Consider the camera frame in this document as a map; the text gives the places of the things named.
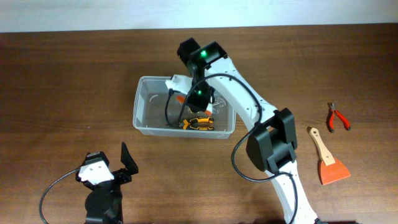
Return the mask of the orange black long-nose pliers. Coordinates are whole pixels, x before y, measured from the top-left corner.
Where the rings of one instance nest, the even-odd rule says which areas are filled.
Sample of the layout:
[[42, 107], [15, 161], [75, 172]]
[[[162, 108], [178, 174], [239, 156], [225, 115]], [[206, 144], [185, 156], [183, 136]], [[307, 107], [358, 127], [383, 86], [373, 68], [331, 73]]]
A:
[[168, 123], [166, 126], [191, 131], [214, 131], [215, 128], [213, 124], [213, 117], [197, 117], [192, 119], [184, 119], [177, 123]]

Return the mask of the screwdriver set clear pack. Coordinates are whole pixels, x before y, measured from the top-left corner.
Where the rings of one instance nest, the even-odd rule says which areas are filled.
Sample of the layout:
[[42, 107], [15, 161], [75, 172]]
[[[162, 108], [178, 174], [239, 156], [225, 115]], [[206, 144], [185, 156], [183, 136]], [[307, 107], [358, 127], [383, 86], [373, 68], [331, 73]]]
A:
[[212, 103], [212, 114], [221, 114], [226, 109], [226, 102], [222, 96], [215, 96]]

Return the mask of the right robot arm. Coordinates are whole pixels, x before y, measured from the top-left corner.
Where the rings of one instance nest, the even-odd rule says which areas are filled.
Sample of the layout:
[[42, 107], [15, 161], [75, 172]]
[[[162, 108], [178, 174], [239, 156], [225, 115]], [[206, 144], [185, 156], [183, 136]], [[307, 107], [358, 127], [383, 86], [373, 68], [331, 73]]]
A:
[[241, 117], [248, 133], [233, 149], [231, 163], [238, 170], [235, 154], [246, 144], [254, 166], [266, 174], [281, 202], [286, 223], [320, 223], [302, 187], [298, 169], [294, 115], [278, 110], [261, 97], [238, 72], [232, 59], [217, 42], [204, 47], [193, 39], [180, 43], [177, 55], [193, 80], [183, 103], [192, 112], [205, 111], [217, 91]]

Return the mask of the orange scraper wooden handle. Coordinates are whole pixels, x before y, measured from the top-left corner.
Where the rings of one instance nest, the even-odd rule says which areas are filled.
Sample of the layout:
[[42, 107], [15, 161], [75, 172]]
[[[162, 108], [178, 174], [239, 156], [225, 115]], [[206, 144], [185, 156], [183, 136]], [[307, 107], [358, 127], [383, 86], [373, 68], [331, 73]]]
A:
[[320, 158], [318, 175], [322, 185], [334, 183], [351, 176], [348, 168], [328, 150], [317, 128], [310, 128], [309, 135], [313, 139]]

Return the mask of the orange bit holder strip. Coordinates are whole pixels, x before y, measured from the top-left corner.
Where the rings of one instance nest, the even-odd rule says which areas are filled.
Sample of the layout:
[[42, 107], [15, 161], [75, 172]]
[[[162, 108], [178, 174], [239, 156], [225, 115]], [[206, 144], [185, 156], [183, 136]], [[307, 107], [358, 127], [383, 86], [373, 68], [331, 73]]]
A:
[[[182, 95], [177, 95], [176, 99], [179, 103], [183, 103], [185, 101], [185, 97]], [[212, 110], [209, 110], [209, 108], [204, 112], [206, 115], [211, 116], [212, 115]]]

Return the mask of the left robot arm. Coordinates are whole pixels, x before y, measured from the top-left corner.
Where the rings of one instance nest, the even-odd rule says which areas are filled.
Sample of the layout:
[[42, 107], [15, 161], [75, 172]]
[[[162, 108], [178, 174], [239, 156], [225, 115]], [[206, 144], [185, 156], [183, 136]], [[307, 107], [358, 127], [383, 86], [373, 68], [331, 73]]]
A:
[[130, 183], [139, 172], [124, 142], [121, 143], [123, 168], [110, 171], [109, 160], [103, 151], [88, 153], [78, 168], [75, 179], [91, 192], [85, 200], [85, 223], [121, 224], [123, 220], [123, 194], [121, 186]]

